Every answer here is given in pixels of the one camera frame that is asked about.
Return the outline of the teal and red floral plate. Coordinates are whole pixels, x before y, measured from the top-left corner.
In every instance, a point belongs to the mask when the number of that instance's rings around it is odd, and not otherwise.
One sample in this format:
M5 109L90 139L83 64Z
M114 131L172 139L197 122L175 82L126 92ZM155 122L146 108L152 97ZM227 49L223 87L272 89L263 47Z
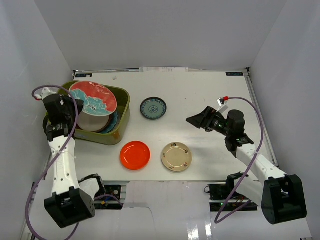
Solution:
M106 117L117 110L115 95L105 86L91 81L77 81L69 92L76 100L83 101L83 109L87 115Z

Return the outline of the red rimmed cream plate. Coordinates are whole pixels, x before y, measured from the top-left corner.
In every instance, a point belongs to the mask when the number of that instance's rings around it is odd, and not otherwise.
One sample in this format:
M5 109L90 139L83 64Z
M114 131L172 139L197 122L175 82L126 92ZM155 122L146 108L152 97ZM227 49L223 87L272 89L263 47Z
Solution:
M78 116L78 127L87 132L100 132L105 129L109 123L110 116L93 116L81 112Z

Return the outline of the teal scalloped plate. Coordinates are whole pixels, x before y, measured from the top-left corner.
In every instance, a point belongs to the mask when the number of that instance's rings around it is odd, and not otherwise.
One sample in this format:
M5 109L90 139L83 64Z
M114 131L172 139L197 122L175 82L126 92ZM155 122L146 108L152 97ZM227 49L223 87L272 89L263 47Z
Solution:
M110 133L116 126L117 122L118 122L118 111L116 110L109 118L109 122L107 124L107 126L100 132L101 134L108 134Z

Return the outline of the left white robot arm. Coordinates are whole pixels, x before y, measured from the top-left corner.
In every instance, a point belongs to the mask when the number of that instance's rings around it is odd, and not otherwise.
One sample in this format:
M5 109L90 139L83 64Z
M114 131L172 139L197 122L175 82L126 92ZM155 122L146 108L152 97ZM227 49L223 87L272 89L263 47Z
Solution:
M98 174L77 178L72 129L84 102L58 93L44 97L42 102L47 110L44 132L56 158L51 197L44 200L44 207L60 228L66 228L95 216L94 199L103 198L106 187Z

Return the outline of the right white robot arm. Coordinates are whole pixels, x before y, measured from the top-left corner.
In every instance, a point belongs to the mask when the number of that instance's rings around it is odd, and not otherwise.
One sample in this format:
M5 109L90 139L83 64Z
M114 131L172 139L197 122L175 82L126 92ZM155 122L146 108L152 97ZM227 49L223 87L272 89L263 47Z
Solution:
M272 225L285 223L307 216L307 207L302 180L274 166L258 152L254 142L245 133L244 113L230 110L223 117L214 108L207 106L201 113L186 121L206 132L216 131L225 137L227 150L247 166L245 172L227 177L225 202L245 196L248 201L260 206L265 219Z

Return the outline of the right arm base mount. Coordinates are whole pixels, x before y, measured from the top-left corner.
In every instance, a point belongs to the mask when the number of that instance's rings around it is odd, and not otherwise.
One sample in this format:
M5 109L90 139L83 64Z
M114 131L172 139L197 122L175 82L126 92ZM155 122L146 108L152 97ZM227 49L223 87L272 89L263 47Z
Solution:
M203 191L209 196L209 206L212 213L217 213L220 210L230 193L226 184L222 182L208 184ZM247 197L235 193L223 209L223 212L232 212L248 201Z

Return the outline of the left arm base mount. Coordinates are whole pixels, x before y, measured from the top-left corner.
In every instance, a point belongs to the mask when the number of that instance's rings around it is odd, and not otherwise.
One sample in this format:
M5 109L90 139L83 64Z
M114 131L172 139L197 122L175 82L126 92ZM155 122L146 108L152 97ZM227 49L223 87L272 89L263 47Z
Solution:
M100 191L95 195L94 207L96 210L121 210L123 203L121 202L122 186L119 184L107 184L104 191Z

